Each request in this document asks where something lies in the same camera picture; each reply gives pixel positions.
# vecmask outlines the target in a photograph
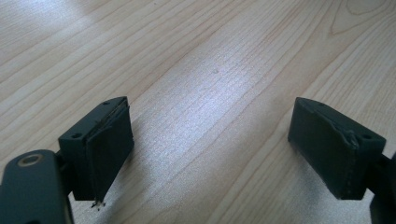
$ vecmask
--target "screw hole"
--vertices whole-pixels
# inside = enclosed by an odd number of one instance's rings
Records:
[[[23,157],[22,159],[20,159],[18,161],[18,165],[20,167],[31,166],[31,165],[34,165],[34,164],[38,163],[39,161],[41,161],[42,158],[43,158],[43,155],[41,155],[41,154],[29,155],[29,156],[26,156],[26,157]]]
[[[81,133],[75,133],[72,135],[72,138],[80,138],[82,136]]]
[[[364,134],[364,135],[362,135],[362,137],[363,137],[364,139],[372,139],[372,136],[370,136],[370,135],[368,135],[368,134]]]

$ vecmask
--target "wooden table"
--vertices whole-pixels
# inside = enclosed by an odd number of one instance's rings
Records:
[[[287,133],[297,96],[396,148],[396,1],[0,3],[0,170],[127,95],[135,148],[77,223],[370,223]]]

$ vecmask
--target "hole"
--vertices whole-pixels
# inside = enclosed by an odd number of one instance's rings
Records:
[[[26,224],[40,224],[40,222],[37,220],[33,220],[33,221],[26,222]]]
[[[82,136],[82,133],[75,133],[72,135],[72,138],[80,138]]]
[[[31,165],[34,165],[34,164],[38,163],[39,161],[41,161],[42,158],[43,158],[43,155],[41,155],[41,154],[29,155],[29,156],[26,156],[26,157],[23,157],[22,159],[20,159],[18,161],[18,165],[21,167],[31,166]]]
[[[362,137],[364,139],[372,139],[372,137],[370,135],[368,135],[368,134],[364,134],[364,135],[362,135]]]

